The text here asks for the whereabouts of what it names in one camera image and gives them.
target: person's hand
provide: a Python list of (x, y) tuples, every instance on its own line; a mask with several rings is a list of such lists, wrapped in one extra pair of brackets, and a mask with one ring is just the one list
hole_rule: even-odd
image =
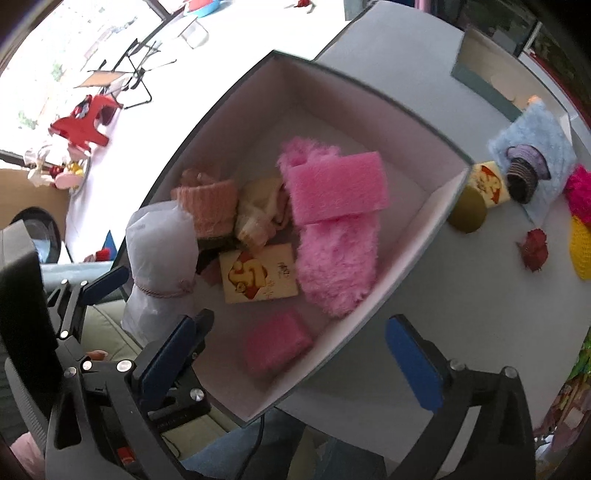
[(101, 360), (104, 360), (109, 354), (103, 350), (93, 350), (91, 352), (87, 352), (86, 355), (88, 355), (91, 360), (100, 362)]

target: cartoon picture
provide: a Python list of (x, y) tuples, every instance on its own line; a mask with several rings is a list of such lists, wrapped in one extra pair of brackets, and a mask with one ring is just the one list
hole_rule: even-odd
[(485, 195), (485, 198), (498, 205), (502, 183), (501, 179), (491, 169), (486, 165), (481, 165), (475, 175), (475, 183), (476, 188)]
[(228, 280), (238, 293), (252, 300), (267, 285), (267, 269), (249, 252), (242, 252), (228, 272)]

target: white table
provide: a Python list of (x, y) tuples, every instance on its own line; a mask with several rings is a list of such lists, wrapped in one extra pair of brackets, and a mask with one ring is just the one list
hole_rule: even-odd
[(346, 25), (342, 0), (322, 0), (310, 15), (301, 10), (284, 9), (276, 0), (234, 0), (199, 20), (209, 32), (201, 47), (173, 40), (149, 59), (159, 65), (178, 58), (145, 75), (154, 100), (118, 113), (107, 130), (109, 145), (96, 147), (90, 175), (67, 215), (66, 245), (74, 262), (101, 249), (109, 230), (121, 244), (129, 217), (179, 145), (260, 59), (277, 49), (311, 60)]
[[(381, 2), (318, 61), (402, 102), (476, 162), (485, 161), (488, 139), (509, 122), (449, 75), (461, 37), (437, 18)], [(591, 283), (579, 280), (570, 262), (570, 214), (562, 198), (544, 225), (550, 256), (538, 273), (523, 267), (515, 246), (532, 228), (513, 202), (490, 210), (471, 235), (444, 225), (376, 316), (281, 408), (400, 461), (430, 419), (384, 341), (387, 318), (403, 313), (448, 358), (484, 371), (516, 367), (538, 424), (589, 327)], [(460, 432), (444, 470), (454, 468), (469, 433)]]

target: magenta crochet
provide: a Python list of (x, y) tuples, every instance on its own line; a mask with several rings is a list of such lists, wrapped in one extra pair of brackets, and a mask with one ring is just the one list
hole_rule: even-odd
[(591, 172), (577, 165), (564, 187), (570, 213), (586, 225), (591, 225)]

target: pink rectangular sponge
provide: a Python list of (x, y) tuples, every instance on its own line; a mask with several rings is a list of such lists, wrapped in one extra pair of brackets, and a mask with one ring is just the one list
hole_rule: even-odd
[(254, 377), (275, 375), (313, 343), (297, 311), (281, 312), (246, 336), (246, 367)]
[(298, 226), (388, 206), (388, 180), (378, 152), (292, 167), (288, 187)]

